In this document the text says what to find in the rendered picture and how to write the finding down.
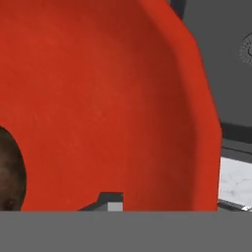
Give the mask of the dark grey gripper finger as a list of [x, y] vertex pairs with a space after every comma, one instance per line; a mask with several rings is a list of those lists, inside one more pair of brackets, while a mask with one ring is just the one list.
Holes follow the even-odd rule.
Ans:
[[83, 207], [82, 211], [123, 212], [124, 195], [122, 192], [100, 192], [96, 201]]

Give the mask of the red bowl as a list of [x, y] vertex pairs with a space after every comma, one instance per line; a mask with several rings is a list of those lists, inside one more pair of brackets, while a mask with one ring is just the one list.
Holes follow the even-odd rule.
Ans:
[[221, 126], [195, 39], [166, 0], [0, 0], [0, 126], [28, 211], [119, 192], [126, 211], [212, 211]]

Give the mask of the brown potato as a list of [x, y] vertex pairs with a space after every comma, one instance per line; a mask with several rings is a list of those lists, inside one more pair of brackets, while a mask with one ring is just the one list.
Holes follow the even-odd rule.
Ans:
[[0, 127], [0, 211], [19, 211], [27, 192], [27, 173], [14, 137]]

